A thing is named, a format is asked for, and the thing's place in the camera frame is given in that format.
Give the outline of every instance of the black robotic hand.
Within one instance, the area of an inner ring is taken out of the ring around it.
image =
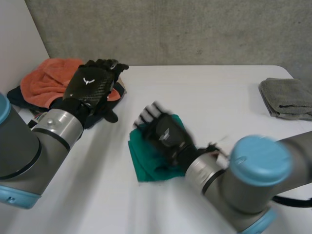
[[[155,102],[150,109],[146,107],[139,117],[144,124],[135,122],[134,125],[142,132],[142,137],[159,150],[169,163],[178,164],[186,170],[189,159],[198,155],[187,131]]]
[[[114,59],[88,61],[79,66],[63,96],[63,107],[83,122],[89,114],[102,115],[109,122],[117,122],[116,114],[107,107],[107,98],[121,72],[128,65]]]

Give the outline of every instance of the light blue joint cap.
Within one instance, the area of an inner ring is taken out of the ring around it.
[[[257,222],[238,234],[260,234],[276,219],[276,212],[269,209]]]
[[[0,185],[0,202],[19,208],[32,208],[41,196]]]
[[[270,187],[285,180],[293,167],[292,157],[279,142],[263,136],[247,136],[234,146],[230,169],[246,184]]]
[[[0,93],[0,124],[5,121],[11,110],[9,99]]]

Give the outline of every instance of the pile of cloth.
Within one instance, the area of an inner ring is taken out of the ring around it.
[[[69,81],[82,64],[82,60],[75,58],[48,58],[25,76],[18,87],[9,91],[7,97],[12,104],[29,109],[34,115],[57,108]],[[108,96],[109,107],[113,109],[125,93],[124,84],[119,78]],[[102,116],[89,116],[84,128],[91,128],[100,120]]]
[[[259,91],[272,117],[312,120],[312,91],[302,81],[267,78]]]

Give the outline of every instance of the black cable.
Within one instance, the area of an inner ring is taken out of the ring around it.
[[[297,200],[282,196],[274,196],[272,201],[284,205],[284,206],[291,206],[291,207],[298,207],[298,208],[311,208],[312,207],[312,198],[309,200]]]

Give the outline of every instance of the white wall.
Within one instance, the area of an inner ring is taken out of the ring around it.
[[[24,0],[0,0],[0,92],[49,58]]]

